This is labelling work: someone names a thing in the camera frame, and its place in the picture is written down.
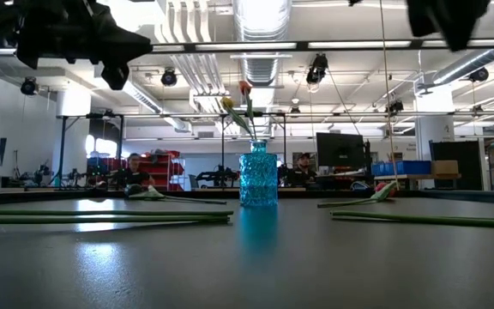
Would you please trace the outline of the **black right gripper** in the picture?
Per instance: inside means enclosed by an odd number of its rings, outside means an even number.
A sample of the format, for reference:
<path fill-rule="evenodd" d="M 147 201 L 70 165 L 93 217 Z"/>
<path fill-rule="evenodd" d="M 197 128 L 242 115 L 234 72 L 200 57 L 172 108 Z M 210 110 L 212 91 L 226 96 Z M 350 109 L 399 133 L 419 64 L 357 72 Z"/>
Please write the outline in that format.
<path fill-rule="evenodd" d="M 472 37 L 474 24 L 486 14 L 491 0 L 437 0 L 441 34 L 452 52 L 462 51 Z M 458 26 L 456 31 L 450 26 Z"/>

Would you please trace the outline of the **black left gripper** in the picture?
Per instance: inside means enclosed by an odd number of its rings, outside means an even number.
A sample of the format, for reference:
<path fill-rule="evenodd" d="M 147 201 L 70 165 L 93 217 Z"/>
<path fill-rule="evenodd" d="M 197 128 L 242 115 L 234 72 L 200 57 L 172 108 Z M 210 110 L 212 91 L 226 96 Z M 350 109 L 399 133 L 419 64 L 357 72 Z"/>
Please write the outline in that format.
<path fill-rule="evenodd" d="M 104 19 L 103 37 L 119 43 L 102 48 L 98 34 L 104 5 L 97 0 L 21 0 L 17 25 L 17 58 L 36 69 L 41 58 L 63 58 L 74 64 L 126 64 L 150 53 L 150 39 Z"/>

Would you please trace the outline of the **orange artificial tulip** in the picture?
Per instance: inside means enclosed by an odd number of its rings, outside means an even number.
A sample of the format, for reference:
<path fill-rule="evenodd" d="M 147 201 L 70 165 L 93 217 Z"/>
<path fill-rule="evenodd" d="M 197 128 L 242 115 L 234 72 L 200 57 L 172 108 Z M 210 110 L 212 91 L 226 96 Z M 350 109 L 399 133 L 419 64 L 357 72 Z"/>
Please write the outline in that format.
<path fill-rule="evenodd" d="M 241 94 L 242 102 L 246 105 L 245 113 L 250 123 L 250 134 L 253 139 L 256 139 L 257 135 L 256 135 L 256 125 L 254 122 L 253 103 L 252 103 L 252 99 L 250 98 L 251 85 L 246 81 L 240 81 L 238 85 L 239 85 L 239 91 Z"/>
<path fill-rule="evenodd" d="M 30 209 L 0 209 L 0 215 L 232 215 L 232 210 L 220 211 L 134 211 L 134 210 L 30 210 Z"/>

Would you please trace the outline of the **black artificial tulip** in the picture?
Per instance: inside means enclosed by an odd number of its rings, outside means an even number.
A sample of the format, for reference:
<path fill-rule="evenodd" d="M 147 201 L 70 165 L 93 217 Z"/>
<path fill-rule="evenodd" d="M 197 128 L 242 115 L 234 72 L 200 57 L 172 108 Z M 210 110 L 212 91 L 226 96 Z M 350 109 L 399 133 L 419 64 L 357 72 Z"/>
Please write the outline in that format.
<path fill-rule="evenodd" d="M 206 203 L 225 205 L 225 201 L 220 200 L 202 200 L 197 198 L 188 197 L 172 197 L 167 196 L 157 191 L 153 186 L 143 187 L 138 184 L 127 185 L 124 189 L 124 194 L 131 200 L 146 200 L 146 201 L 173 201 L 173 202 L 187 202 L 187 203 Z"/>

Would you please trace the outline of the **blue glass vase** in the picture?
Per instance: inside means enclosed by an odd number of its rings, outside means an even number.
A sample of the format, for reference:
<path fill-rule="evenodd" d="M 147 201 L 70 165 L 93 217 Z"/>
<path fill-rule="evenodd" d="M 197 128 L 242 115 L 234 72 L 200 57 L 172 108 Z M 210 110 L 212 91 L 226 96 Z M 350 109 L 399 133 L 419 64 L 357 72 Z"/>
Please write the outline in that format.
<path fill-rule="evenodd" d="M 277 155 L 267 152 L 265 140 L 251 140 L 250 152 L 239 159 L 239 200 L 245 208 L 273 208 L 278 204 Z"/>

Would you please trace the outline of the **person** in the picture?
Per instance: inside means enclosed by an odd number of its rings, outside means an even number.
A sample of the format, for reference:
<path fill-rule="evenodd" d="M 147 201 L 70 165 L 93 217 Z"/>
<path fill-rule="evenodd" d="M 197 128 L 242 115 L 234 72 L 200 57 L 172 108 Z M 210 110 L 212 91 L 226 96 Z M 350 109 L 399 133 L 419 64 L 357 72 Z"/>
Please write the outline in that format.
<path fill-rule="evenodd" d="M 296 160 L 294 168 L 288 173 L 290 186 L 305 187 L 316 182 L 316 172 L 310 168 L 310 153 L 302 153 Z"/>
<path fill-rule="evenodd" d="M 122 185 L 155 186 L 152 176 L 141 170 L 141 156 L 131 153 L 127 159 L 128 166 L 118 173 L 118 182 Z"/>

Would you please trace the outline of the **black board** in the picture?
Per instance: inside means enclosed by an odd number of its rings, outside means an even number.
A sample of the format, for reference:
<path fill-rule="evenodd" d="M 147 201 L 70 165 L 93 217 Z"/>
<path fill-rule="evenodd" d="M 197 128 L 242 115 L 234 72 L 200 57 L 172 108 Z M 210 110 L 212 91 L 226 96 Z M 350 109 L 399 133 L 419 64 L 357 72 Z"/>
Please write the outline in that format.
<path fill-rule="evenodd" d="M 482 167 L 479 143 L 429 142 L 431 161 L 458 161 L 460 179 L 436 179 L 436 188 L 452 188 L 467 191 L 482 191 Z"/>

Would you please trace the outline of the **red tool cart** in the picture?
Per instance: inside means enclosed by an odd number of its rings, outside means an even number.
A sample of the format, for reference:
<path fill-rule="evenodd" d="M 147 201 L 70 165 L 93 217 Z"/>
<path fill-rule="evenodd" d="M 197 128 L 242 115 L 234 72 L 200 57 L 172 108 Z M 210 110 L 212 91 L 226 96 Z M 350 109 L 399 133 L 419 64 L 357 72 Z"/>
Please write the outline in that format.
<path fill-rule="evenodd" d="M 139 168 L 151 176 L 158 191 L 184 190 L 185 159 L 178 151 L 161 150 L 141 154 Z"/>

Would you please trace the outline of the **brown cardboard box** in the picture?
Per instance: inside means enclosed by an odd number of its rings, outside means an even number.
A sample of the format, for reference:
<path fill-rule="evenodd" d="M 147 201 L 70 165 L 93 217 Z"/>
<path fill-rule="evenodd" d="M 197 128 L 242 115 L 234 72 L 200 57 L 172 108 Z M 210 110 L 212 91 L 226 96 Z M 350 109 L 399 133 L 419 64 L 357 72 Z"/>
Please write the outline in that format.
<path fill-rule="evenodd" d="M 433 175 L 453 175 L 459 173 L 458 161 L 432 161 L 431 173 Z"/>

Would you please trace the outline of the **blue plastic bin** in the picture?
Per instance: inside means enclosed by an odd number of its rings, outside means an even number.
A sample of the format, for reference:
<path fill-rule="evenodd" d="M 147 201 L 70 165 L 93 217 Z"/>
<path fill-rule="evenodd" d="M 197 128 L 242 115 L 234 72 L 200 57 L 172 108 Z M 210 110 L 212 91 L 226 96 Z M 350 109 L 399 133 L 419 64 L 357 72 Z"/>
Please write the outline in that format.
<path fill-rule="evenodd" d="M 400 172 L 400 169 L 394 162 L 376 162 L 371 166 L 371 172 L 373 176 L 393 176 Z"/>
<path fill-rule="evenodd" d="M 431 174 L 431 162 L 397 161 L 396 170 L 400 175 L 428 175 Z"/>

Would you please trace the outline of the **wooden table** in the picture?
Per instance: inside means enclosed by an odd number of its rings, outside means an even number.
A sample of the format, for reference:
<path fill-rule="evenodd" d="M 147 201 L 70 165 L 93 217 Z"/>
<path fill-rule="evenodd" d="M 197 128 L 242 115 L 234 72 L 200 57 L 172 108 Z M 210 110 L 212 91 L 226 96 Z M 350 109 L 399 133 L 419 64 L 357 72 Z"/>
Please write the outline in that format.
<path fill-rule="evenodd" d="M 394 179 L 460 179 L 461 174 L 399 174 L 399 175 L 386 175 L 386 176 L 374 176 L 374 180 L 394 180 Z"/>

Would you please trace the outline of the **black table mat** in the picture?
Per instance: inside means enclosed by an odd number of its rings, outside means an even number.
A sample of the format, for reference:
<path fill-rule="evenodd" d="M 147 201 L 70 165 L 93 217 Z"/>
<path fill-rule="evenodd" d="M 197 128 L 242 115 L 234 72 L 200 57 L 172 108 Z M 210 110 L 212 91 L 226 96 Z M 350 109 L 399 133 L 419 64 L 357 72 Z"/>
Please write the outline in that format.
<path fill-rule="evenodd" d="M 494 228 L 227 208 L 216 225 L 0 226 L 0 309 L 494 309 Z"/>

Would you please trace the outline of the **silver ventilation duct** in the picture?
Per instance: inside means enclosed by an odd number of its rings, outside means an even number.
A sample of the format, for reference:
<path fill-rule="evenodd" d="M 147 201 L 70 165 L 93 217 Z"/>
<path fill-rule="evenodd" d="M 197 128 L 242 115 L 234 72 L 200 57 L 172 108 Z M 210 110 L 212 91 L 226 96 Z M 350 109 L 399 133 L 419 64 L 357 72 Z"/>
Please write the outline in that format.
<path fill-rule="evenodd" d="M 292 0 L 232 0 L 236 40 L 282 41 L 287 37 Z M 276 79 L 277 58 L 243 59 L 244 78 L 253 86 L 269 86 Z"/>
<path fill-rule="evenodd" d="M 494 48 L 477 50 L 439 70 L 432 77 L 432 83 L 449 84 L 494 62 Z"/>

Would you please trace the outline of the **black metal frame stand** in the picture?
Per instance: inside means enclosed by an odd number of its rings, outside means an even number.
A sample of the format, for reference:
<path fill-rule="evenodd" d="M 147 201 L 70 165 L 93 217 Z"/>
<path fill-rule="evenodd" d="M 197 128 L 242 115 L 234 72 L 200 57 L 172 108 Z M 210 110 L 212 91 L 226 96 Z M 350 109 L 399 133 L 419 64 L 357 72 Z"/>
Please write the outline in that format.
<path fill-rule="evenodd" d="M 114 113 L 113 111 L 106 110 L 104 113 L 99 112 L 90 112 L 84 115 L 57 115 L 57 119 L 62 120 L 62 128 L 61 128 L 61 137 L 59 144 L 59 156 L 58 156 L 58 169 L 49 184 L 55 185 L 57 188 L 61 188 L 63 186 L 63 161 L 64 161 L 64 152 L 65 152 L 65 137 L 66 131 L 70 129 L 79 119 L 97 119 L 101 121 L 108 121 L 110 119 L 118 118 L 119 119 L 119 135 L 117 141 L 117 168 L 122 169 L 123 159 L 123 140 L 124 140 L 124 115 L 120 113 Z"/>

